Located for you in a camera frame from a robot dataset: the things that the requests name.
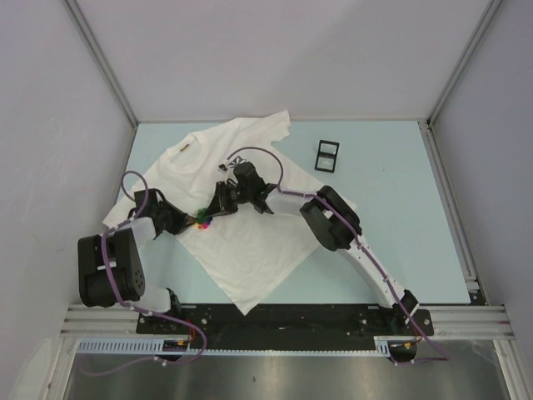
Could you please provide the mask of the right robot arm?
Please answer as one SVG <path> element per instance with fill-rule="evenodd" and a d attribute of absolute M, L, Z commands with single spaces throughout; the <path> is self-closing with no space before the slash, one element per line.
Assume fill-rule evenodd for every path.
<path fill-rule="evenodd" d="M 298 192 L 265 182 L 250 162 L 233 170 L 234 179 L 216 183 L 207 215 L 219 217 L 250 204 L 260 214 L 301 216 L 316 240 L 327 250 L 343 256 L 377 296 L 386 309 L 384 323 L 394 334 L 403 334 L 414 324 L 420 304 L 382 266 L 363 236 L 361 220 L 355 210 L 332 188 Z"/>

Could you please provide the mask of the white t-shirt with daisy print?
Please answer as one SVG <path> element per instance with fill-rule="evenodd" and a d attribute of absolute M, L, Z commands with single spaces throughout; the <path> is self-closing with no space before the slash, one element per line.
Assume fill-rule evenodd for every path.
<path fill-rule="evenodd" d="M 128 166 L 167 201 L 196 213 L 211 201 L 224 179 L 219 165 L 251 162 L 260 177 L 283 188 L 311 193 L 322 182 L 277 151 L 291 120 L 281 111 L 267 117 L 238 117 L 216 126 L 155 124 L 140 127 Z M 191 227 L 177 241 L 200 263 L 242 314 L 248 314 L 319 246 L 303 218 L 265 215 L 249 204 L 209 227 Z"/>

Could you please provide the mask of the rainbow plush flower brooch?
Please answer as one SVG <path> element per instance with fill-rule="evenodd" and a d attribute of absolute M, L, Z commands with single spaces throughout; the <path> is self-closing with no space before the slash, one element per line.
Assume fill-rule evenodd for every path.
<path fill-rule="evenodd" d="M 197 210 L 194 217 L 194 227 L 198 230 L 206 230 L 212 223 L 213 216 L 208 212 L 207 208 Z"/>

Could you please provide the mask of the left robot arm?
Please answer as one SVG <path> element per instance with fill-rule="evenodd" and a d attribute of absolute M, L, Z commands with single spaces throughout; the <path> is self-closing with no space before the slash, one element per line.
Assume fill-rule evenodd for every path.
<path fill-rule="evenodd" d="M 125 223 L 105 235 L 78 240 L 79 295 L 90 308 L 124 302 L 156 312 L 156 325 L 174 333 L 184 323 L 181 304 L 170 288 L 147 283 L 139 249 L 164 232 L 183 233 L 194 218 L 170 204 L 157 188 L 135 192 L 134 202 Z"/>

